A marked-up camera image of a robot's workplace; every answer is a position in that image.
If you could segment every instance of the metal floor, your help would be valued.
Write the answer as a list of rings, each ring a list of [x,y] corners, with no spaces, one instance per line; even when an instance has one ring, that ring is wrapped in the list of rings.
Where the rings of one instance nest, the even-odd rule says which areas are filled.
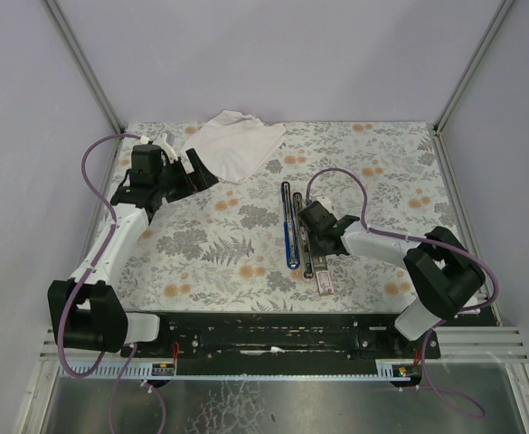
[[[162,388],[165,433],[518,433],[524,432],[507,374],[498,365],[430,365],[437,385],[479,400],[487,420],[469,420],[429,391],[384,382],[192,382]],[[59,378],[43,433],[107,433],[111,380]],[[464,410],[474,410],[458,400]],[[124,381],[114,406],[117,433],[156,433],[157,397]]]

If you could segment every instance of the marker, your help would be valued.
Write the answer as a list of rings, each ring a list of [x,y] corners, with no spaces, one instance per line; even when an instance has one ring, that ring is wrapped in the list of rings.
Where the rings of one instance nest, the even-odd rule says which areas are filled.
[[[294,213],[295,213],[295,221],[297,224],[296,233],[299,235],[300,240],[300,254],[302,255],[302,261],[304,262],[304,273],[302,273],[302,276],[304,278],[313,278],[315,276],[315,273],[312,271],[312,260],[310,258],[310,246],[308,246],[308,231],[307,228],[304,227],[300,219],[298,218],[298,214],[302,211],[304,208],[303,201],[302,201],[302,194],[300,193],[294,193],[292,196],[292,203],[294,204]]]
[[[295,215],[290,195],[290,184],[286,181],[281,185],[282,205],[284,206],[284,240],[286,243],[286,265],[289,269],[297,269],[300,265],[298,242],[295,232]]]

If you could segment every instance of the black mounting plate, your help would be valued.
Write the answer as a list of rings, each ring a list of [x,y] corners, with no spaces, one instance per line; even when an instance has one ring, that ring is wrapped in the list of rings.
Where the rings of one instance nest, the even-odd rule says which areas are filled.
[[[421,340],[409,342],[394,331],[395,314],[156,315],[159,336],[138,344],[136,357],[171,358],[177,342],[179,375],[376,373],[375,360],[413,359],[421,345]],[[123,356],[128,353],[122,350]],[[439,346],[428,348],[426,355],[440,358]]]

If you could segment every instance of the white wall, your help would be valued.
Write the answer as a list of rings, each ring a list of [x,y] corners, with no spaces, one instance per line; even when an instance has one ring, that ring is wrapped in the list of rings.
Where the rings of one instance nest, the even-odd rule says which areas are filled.
[[[529,350],[529,0],[517,2],[444,137],[498,305]]]
[[[60,0],[130,121],[426,120],[501,0]]]
[[[0,433],[50,324],[47,288],[80,260],[95,204],[80,157],[108,133],[41,2],[0,2]]]

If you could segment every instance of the gray leaf pattern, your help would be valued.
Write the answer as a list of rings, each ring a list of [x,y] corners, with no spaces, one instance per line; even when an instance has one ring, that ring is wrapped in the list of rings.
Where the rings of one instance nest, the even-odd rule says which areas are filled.
[[[262,226],[269,228],[279,223],[279,215],[275,212],[268,212],[266,208],[260,208],[256,205],[243,205],[240,207],[240,215],[244,217],[240,220],[243,227],[247,229]]]
[[[218,240],[204,252],[202,259],[217,264],[223,264],[226,262],[226,265],[230,265],[231,263],[236,265],[240,258],[243,256],[249,258],[250,254],[254,253],[252,240],[246,241],[243,237],[241,241],[234,237],[230,238],[230,241],[218,238]]]
[[[268,288],[275,290],[279,289],[281,292],[289,292],[291,289],[297,287],[297,284],[289,278],[282,276],[282,273],[279,271],[272,271],[266,277],[266,284]]]
[[[266,170],[273,174],[279,174],[282,172],[282,164],[279,160],[270,160],[266,163]]]
[[[128,132],[157,137],[169,130],[179,150],[202,124],[134,123]],[[455,213],[443,186],[429,133],[419,122],[292,122],[284,146],[246,183],[219,183],[164,204],[130,252],[115,288],[126,310],[400,312],[415,298],[407,273],[364,257],[328,259],[335,294],[286,266],[280,183],[304,194],[326,167],[358,174],[369,194],[371,224],[425,233],[436,225],[455,233]],[[111,196],[129,168],[137,141],[125,139]],[[312,186],[335,215],[358,215],[362,196],[342,174]]]

